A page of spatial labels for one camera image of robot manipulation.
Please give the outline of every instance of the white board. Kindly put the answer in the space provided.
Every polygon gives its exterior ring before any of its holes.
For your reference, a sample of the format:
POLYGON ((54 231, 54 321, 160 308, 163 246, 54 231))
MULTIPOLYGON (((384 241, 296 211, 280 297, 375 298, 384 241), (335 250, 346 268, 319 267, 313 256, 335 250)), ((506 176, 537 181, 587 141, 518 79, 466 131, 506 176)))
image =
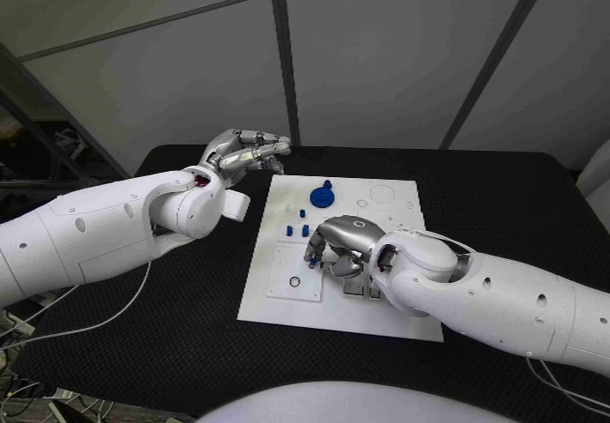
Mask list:
MULTIPOLYGON (((309 237, 326 219, 345 214, 369 219, 387 232, 400 224, 424 229, 415 182, 273 177, 238 320, 443 342, 439 320, 405 315, 371 285, 366 272, 341 279, 309 269, 303 259, 309 237), (309 195, 326 179, 335 203, 319 209, 309 195), (303 236, 303 225, 309 225, 309 236, 303 236)), ((325 260, 333 256, 326 249, 325 260)))

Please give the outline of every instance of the blue knob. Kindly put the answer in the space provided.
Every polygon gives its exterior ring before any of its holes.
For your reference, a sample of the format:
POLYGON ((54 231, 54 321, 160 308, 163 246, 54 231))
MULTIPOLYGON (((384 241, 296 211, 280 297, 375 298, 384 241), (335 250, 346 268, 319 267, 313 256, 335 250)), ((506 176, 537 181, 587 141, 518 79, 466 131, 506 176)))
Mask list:
POLYGON ((333 184, 330 181, 325 181, 325 185, 320 188, 316 188, 309 196, 309 201, 312 201, 312 204, 320 209, 325 209, 335 203, 335 193, 332 188, 333 184))

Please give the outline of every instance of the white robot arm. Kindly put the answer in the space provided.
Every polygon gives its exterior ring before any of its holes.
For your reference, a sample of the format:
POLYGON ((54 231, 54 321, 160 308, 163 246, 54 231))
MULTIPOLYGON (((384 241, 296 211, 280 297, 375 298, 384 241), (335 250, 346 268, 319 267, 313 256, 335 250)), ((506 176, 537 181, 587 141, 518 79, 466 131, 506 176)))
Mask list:
POLYGON ((364 218, 329 219, 304 260, 339 277, 369 275, 391 304, 433 315, 499 350, 610 376, 610 294, 524 263, 475 251, 456 254, 441 235, 398 227, 385 234, 364 218))
POLYGON ((290 138, 228 130, 196 166, 78 190, 0 226, 0 308, 111 278, 204 238, 251 199, 227 189, 247 170, 283 172, 290 138), (154 236, 152 224, 172 233, 154 236))

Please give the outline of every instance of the black tabletop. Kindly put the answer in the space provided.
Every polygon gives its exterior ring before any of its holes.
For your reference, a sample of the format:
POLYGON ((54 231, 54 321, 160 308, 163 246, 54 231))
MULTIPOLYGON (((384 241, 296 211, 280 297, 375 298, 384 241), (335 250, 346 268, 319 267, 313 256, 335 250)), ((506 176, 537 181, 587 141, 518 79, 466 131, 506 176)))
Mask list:
MULTIPOLYGON (((205 145, 167 145, 139 175, 196 164, 205 145)), ((610 237, 557 160, 541 153, 296 147, 287 174, 414 180, 427 228, 479 251, 610 291, 610 237)), ((521 421, 603 421, 529 373, 525 359, 444 327, 444 343, 237 320, 271 173, 248 174, 242 223, 153 262, 142 296, 98 330, 26 346, 16 371, 91 396, 201 414, 304 381, 375 382, 431 392, 521 421)), ((134 295, 144 268, 82 287, 38 334, 95 324, 134 295)), ((565 388, 606 402, 610 381, 552 366, 565 388)))

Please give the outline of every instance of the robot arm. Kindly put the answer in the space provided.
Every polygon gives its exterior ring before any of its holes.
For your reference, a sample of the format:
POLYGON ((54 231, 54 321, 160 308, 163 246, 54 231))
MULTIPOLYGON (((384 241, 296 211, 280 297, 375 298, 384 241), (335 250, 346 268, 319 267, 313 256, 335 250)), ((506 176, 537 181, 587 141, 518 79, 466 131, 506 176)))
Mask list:
MULTIPOLYGON (((328 220, 316 234, 328 234, 325 242, 333 245, 348 239, 341 234, 346 230, 352 237, 365 236, 362 229, 369 225, 377 226, 343 216, 328 220)), ((433 315, 449 328, 508 353, 610 376, 610 294, 505 258, 456 254, 417 230, 398 227, 390 234, 377 234, 369 237, 372 251, 356 252, 388 301, 404 313, 433 315)), ((342 243, 333 249, 345 253, 326 265, 329 271, 342 260, 353 262, 353 245, 342 243)), ((306 261, 315 249, 310 242, 306 261)))
POLYGON ((228 130, 196 166, 71 192, 0 226, 0 307, 111 278, 204 238, 251 199, 228 189, 254 168, 281 171, 290 139, 228 130), (152 225, 172 231, 153 235, 152 225))

